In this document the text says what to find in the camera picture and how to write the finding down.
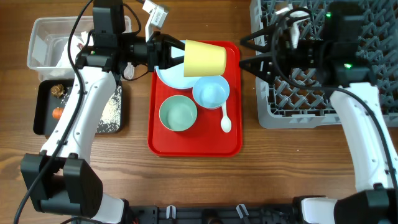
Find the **spoon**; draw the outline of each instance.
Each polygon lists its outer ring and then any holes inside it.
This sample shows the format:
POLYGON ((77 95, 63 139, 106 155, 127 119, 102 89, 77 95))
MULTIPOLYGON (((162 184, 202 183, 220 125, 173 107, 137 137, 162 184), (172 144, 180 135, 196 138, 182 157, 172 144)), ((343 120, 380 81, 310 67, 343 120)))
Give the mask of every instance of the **spoon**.
POLYGON ((221 119, 221 128, 225 133, 228 133, 231 131, 232 124, 231 120, 228 118, 226 114, 226 102, 221 105, 221 108, 223 109, 223 119, 221 119))

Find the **green light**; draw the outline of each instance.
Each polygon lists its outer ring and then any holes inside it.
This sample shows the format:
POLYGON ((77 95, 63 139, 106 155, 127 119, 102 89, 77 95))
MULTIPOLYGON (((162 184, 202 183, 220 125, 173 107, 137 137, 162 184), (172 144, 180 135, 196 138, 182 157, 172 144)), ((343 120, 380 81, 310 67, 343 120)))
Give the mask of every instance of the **green light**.
POLYGON ((347 69, 350 69, 352 66, 353 66, 352 64, 348 64, 348 63, 344 64, 344 67, 347 69))

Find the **yellow cylinder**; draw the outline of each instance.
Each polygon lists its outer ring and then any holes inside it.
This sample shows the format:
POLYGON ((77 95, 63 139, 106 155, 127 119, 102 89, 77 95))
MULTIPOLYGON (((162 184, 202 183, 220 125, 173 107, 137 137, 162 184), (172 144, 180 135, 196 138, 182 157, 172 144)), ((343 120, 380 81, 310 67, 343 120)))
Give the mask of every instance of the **yellow cylinder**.
POLYGON ((226 50, 224 47, 193 40, 185 43, 184 77, 204 77, 224 74, 226 50))

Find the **table surface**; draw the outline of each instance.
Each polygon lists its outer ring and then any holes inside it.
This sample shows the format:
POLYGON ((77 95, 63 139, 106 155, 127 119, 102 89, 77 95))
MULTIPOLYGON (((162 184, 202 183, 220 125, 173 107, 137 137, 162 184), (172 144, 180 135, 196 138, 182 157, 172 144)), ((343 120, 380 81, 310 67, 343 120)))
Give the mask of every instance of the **table surface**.
MULTIPOLYGON (((32 131, 39 86, 37 73, 26 65, 32 26, 39 17, 75 16, 84 0, 1 2, 0 223, 11 223, 26 192, 22 156, 38 153, 46 141, 32 131)), ((158 3, 172 9, 162 32, 177 39, 228 40, 239 46, 239 39, 251 32, 249 0, 158 3)), ((140 4, 129 4, 145 24, 148 15, 140 4)), ((91 8, 86 14, 91 15, 91 8)), ((254 54, 239 48, 242 58, 254 54)), ((262 128, 254 76, 247 72, 242 72, 243 147, 224 159, 155 156, 146 141, 150 75, 124 82, 123 88, 126 125, 117 134, 95 137, 91 166, 106 193, 131 205, 259 205, 289 203, 298 195, 343 198, 355 193, 353 163, 341 126, 262 128)), ((397 144, 398 129, 390 129, 390 134, 397 144)), ((67 218, 35 212, 28 201, 21 223, 60 223, 67 218)))

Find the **dish rack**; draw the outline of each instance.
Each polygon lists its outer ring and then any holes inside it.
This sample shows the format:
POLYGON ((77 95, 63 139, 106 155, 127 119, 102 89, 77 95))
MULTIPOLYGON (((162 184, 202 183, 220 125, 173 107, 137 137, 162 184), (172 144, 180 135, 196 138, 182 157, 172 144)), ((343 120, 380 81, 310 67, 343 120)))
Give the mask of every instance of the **dish rack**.
MULTIPOLYGON (((258 31, 277 20, 276 0, 252 0, 250 4, 251 32, 258 31)), ((299 24, 300 39, 320 39, 326 9, 332 1, 289 1, 294 7, 307 6, 312 12, 309 22, 299 24)), ((398 127, 398 0, 359 0, 365 22, 359 37, 357 56, 373 64, 377 87, 386 124, 398 127)), ((254 39, 265 45, 264 36, 254 39)), ((313 82, 315 69, 292 69, 291 76, 298 84, 313 82)), ((340 124, 340 119, 322 91, 291 89, 276 77, 275 84, 256 78, 257 110, 264 128, 314 128, 326 124, 340 124)))

